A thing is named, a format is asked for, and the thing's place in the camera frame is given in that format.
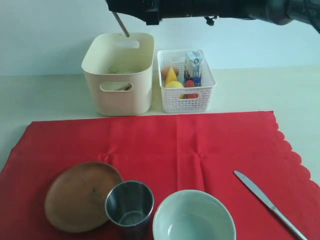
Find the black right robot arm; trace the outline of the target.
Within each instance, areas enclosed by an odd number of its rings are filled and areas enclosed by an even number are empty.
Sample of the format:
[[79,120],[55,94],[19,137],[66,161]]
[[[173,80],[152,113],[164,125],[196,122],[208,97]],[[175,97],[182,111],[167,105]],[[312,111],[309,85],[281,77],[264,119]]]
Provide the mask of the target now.
[[106,4],[109,11],[147,25],[158,25],[163,19],[203,17],[209,26],[217,18],[233,18],[279,26],[298,21],[320,30],[318,0],[108,0]]

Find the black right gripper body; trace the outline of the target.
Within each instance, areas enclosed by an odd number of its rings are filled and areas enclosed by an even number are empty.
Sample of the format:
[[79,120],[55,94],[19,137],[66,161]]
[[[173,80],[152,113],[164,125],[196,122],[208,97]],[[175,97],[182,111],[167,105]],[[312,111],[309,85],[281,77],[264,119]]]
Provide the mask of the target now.
[[146,25],[159,25],[158,0],[106,0],[111,12],[120,13],[142,20]]

